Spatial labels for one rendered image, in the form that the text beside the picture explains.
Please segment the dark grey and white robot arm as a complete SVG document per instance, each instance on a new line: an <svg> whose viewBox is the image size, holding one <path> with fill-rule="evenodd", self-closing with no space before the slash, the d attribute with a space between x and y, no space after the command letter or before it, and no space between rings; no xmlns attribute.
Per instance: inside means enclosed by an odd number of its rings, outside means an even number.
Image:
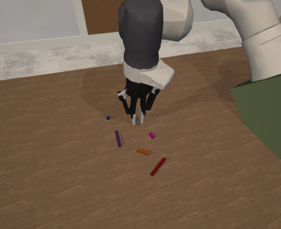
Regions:
<svg viewBox="0 0 281 229"><path fill-rule="evenodd" d="M271 0L201 0L234 23L247 55L251 82L281 74L281 22ZM178 42L192 29L191 0L124 0L118 10L125 77L163 90L174 69L159 58L162 40Z"/></svg>

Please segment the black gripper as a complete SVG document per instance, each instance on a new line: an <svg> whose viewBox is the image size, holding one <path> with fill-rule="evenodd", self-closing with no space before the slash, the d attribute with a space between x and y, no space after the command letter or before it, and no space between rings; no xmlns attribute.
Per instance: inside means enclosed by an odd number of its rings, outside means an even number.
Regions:
<svg viewBox="0 0 281 229"><path fill-rule="evenodd" d="M136 103L138 98L140 98L140 114L139 119L140 123L143 124L143 118L146 114L146 110L151 110L151 107L154 103L156 95L160 92L159 88L144 84L144 83L136 83L132 82L128 78L126 78L126 87L124 91L118 91L119 100L122 101L126 114L131 116L131 120L133 125L135 125L135 111L136 111ZM147 102L146 96L149 94ZM126 102L126 95L131 97L130 108L128 108Z"/></svg>

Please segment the orange rod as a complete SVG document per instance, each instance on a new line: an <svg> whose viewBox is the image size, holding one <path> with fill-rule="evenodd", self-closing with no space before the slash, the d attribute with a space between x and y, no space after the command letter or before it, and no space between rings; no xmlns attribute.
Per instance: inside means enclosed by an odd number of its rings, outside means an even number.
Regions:
<svg viewBox="0 0 281 229"><path fill-rule="evenodd" d="M141 154L145 154L145 155L149 155L149 151L145 151L145 150L142 150L142 149L137 149L137 152L138 153L141 153Z"/></svg>

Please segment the red rod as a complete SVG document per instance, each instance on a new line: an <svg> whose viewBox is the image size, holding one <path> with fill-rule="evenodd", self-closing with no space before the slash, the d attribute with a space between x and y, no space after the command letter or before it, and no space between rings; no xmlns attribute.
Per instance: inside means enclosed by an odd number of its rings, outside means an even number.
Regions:
<svg viewBox="0 0 281 229"><path fill-rule="evenodd" d="M158 163L158 165L155 167L155 169L151 172L151 175L154 176L154 174L157 172L157 170L161 167L161 165L164 163L166 159L163 157L162 160Z"/></svg>

